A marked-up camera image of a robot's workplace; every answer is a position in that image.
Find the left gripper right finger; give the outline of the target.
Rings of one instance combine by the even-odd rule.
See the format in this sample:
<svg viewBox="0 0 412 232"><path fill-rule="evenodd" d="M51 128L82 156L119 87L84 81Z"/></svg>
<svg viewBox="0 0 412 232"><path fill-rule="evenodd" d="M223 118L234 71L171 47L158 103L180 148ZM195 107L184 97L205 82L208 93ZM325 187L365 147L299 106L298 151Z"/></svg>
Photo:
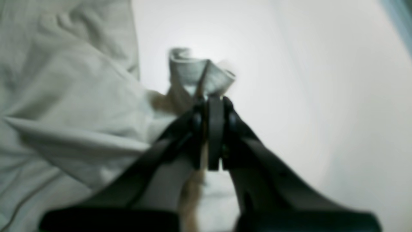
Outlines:
<svg viewBox="0 0 412 232"><path fill-rule="evenodd" d="M235 187L236 232L381 232L376 216L315 190L265 147L224 97L223 169Z"/></svg>

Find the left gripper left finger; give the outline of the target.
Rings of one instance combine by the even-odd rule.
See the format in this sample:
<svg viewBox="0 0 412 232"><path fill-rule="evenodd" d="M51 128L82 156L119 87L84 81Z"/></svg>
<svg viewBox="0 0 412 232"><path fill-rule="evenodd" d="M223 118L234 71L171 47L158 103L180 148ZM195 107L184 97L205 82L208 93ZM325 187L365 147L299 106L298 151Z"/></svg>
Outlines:
<svg viewBox="0 0 412 232"><path fill-rule="evenodd" d="M181 191L207 166L202 154L210 113L224 115L220 97L200 98L109 186L72 207L47 212L41 232L182 232Z"/></svg>

